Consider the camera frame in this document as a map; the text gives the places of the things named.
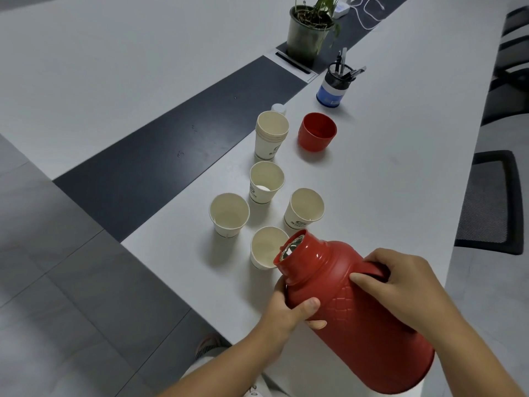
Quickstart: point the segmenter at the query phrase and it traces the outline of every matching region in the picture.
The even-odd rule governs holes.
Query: mesh pen holder
[[[356,78],[351,78],[351,73],[355,70],[350,66],[343,66],[343,73],[336,72],[337,64],[334,62],[327,68],[327,73],[323,83],[316,93],[316,99],[326,107],[338,107],[343,95],[346,94],[351,82]]]

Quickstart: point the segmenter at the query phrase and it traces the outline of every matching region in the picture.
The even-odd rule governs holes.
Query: white cable
[[[363,6],[363,11],[364,11],[367,15],[369,15],[371,18],[373,18],[375,21],[377,21],[377,22],[382,21],[382,19],[377,19],[377,18],[375,18],[370,12],[367,12],[367,10],[366,10],[366,6],[367,6],[367,3],[368,3],[369,1],[371,1],[371,0],[367,0],[366,3],[364,4],[364,6]],[[379,0],[374,0],[374,1],[376,1],[376,2],[378,3],[378,5],[380,5],[380,8],[382,9],[382,11],[385,10],[384,6],[382,5],[382,3],[381,3]],[[374,25],[374,26],[371,27],[371,28],[368,28],[367,26],[365,26],[365,25],[363,24],[362,19],[360,19],[360,13],[358,12],[358,8],[357,8],[357,7],[360,7],[362,4],[363,4],[363,0],[360,0],[360,3],[359,3],[359,4],[356,4],[356,5],[351,4],[351,8],[354,8],[354,10],[356,11],[356,13],[357,13],[357,17],[358,17],[358,22],[360,22],[360,25],[362,25],[362,27],[363,27],[366,31],[370,31],[370,30],[376,28],[377,25],[378,25],[378,23],[377,23],[377,25]]]

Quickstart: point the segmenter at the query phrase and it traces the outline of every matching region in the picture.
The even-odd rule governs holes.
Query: dark table strip
[[[405,0],[380,1],[384,11],[373,1],[368,11],[382,18]],[[375,23],[363,11],[361,17],[365,25]],[[327,36],[313,66],[316,72],[322,72],[338,50],[352,47],[368,33],[353,10],[339,21],[340,36]],[[286,103],[305,85],[260,57],[54,183],[121,242],[252,132],[259,113],[273,103]]]

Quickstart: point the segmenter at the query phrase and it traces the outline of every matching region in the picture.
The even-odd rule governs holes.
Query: left hand
[[[266,311],[253,330],[264,336],[273,348],[272,360],[279,358],[296,326],[310,318],[320,308],[320,300],[314,297],[290,309],[285,303],[285,287],[285,278],[281,276],[274,287]]]

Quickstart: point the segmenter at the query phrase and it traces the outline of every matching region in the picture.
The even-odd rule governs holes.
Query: forearm
[[[267,340],[252,332],[159,397],[240,397],[270,361]]]
[[[496,356],[462,317],[430,340],[454,397],[523,397]]]

